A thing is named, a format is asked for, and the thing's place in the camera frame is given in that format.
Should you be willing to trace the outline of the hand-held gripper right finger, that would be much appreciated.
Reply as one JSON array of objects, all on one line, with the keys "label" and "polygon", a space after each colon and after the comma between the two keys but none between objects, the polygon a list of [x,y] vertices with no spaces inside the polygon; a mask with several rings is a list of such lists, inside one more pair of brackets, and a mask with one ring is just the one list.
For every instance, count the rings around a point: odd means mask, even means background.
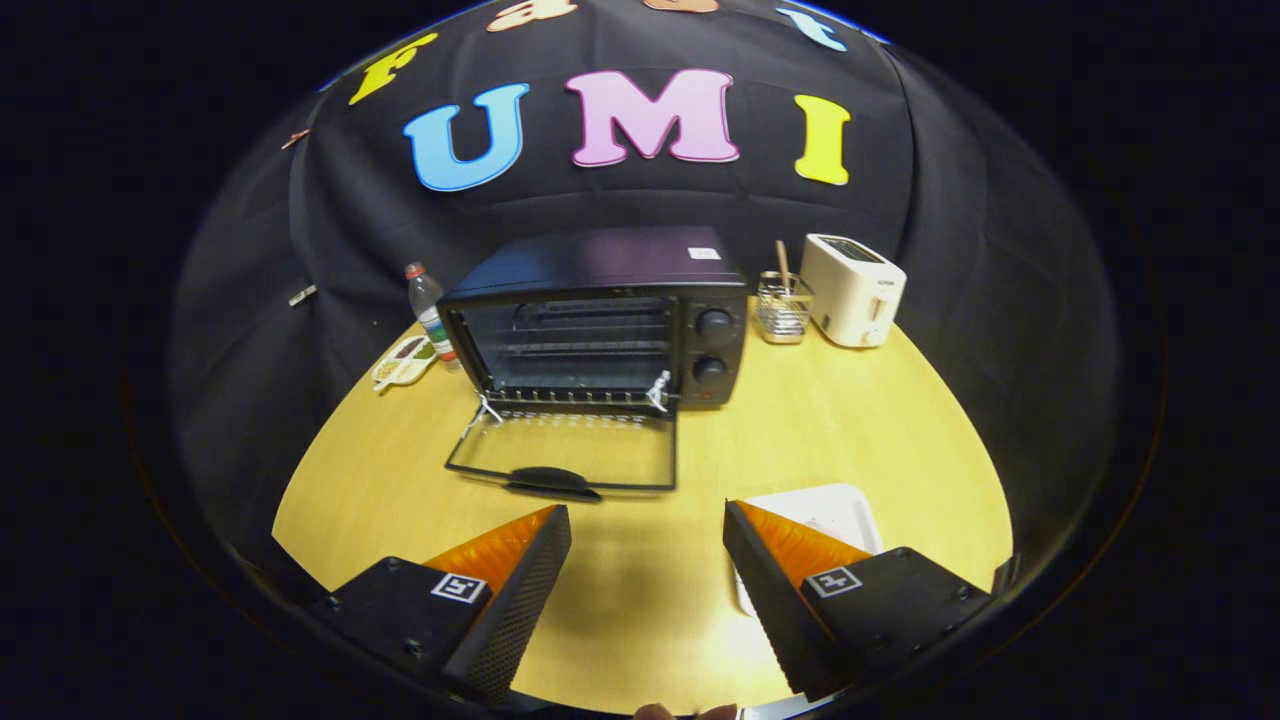
[{"label": "hand-held gripper right finger", "polygon": [[910,547],[868,553],[754,503],[723,544],[791,691],[870,691],[956,639],[992,597]]}]

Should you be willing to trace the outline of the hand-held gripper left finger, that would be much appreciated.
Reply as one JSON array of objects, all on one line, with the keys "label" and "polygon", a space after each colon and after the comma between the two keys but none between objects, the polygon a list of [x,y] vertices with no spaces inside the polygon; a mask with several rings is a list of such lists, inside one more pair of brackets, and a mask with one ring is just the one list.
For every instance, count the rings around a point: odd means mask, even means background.
[{"label": "hand-held gripper left finger", "polygon": [[571,539],[568,509],[553,503],[425,562],[387,556],[310,615],[419,685],[502,703]]}]

